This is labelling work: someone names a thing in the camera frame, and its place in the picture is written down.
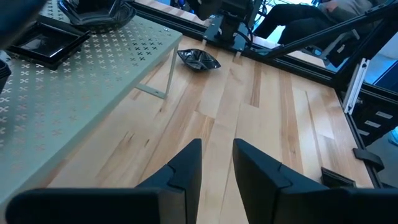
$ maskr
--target person's leg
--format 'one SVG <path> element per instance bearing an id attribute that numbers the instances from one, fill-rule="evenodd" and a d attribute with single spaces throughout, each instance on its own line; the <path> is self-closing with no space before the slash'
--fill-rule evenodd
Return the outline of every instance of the person's leg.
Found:
<path id="1" fill-rule="evenodd" d="M 331 26 L 333 26 L 332 22 L 328 22 L 320 18 L 308 18 L 293 21 L 289 23 L 282 32 L 278 44 L 289 44 L 295 40 L 307 37 Z M 333 36 L 330 37 L 330 40 L 319 42 L 314 45 L 321 49 L 325 49 L 336 38 L 337 36 Z"/>
<path id="2" fill-rule="evenodd" d="M 286 26 L 298 19 L 326 16 L 315 6 L 301 4 L 278 4 L 269 11 L 266 18 L 254 32 L 257 36 L 268 38 L 277 26 Z"/>

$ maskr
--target black bracket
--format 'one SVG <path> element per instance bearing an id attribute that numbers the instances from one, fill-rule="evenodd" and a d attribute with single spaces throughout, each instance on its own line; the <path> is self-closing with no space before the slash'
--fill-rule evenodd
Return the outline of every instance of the black bracket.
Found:
<path id="1" fill-rule="evenodd" d="M 378 155 L 373 154 L 367 150 L 357 149 L 357 148 L 354 148 L 353 152 L 354 152 L 355 158 L 368 163 L 370 166 L 375 168 L 376 172 L 380 172 L 380 171 L 384 170 L 383 161 L 381 160 L 381 158 Z"/>

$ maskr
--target perforated metal panel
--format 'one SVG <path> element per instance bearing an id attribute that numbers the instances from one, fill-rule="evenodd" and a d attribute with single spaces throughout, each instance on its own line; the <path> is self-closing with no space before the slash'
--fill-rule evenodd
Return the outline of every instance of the perforated metal panel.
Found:
<path id="1" fill-rule="evenodd" d="M 50 1 L 41 12 L 68 22 Z M 140 17 L 92 35 L 57 71 L 18 58 L 0 95 L 0 202 L 56 164 L 178 45 L 181 33 Z"/>

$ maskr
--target person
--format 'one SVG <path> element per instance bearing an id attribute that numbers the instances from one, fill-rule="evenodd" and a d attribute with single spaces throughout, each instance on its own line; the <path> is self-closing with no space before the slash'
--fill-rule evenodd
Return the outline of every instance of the person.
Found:
<path id="1" fill-rule="evenodd" d="M 340 22 L 364 14 L 374 4 L 369 0 L 331 0 L 315 6 L 303 4 L 278 4 L 268 13 L 254 34 L 268 38 L 277 26 L 286 26 L 278 44 L 288 44 Z M 336 37 L 317 43 L 326 48 Z"/>

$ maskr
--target wooden table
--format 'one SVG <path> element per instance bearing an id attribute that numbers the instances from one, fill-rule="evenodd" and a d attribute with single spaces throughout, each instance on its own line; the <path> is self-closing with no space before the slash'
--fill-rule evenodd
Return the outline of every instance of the wooden table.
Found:
<path id="1" fill-rule="evenodd" d="M 202 138 L 197 223 L 247 223 L 231 158 L 233 139 L 243 138 L 313 180 L 326 167 L 372 187 L 332 88 L 184 37 L 180 49 L 189 48 L 206 50 L 222 68 L 194 73 L 178 58 L 166 100 L 130 92 L 40 186 L 134 187 Z M 142 83 L 164 87 L 170 63 L 164 58 Z"/>

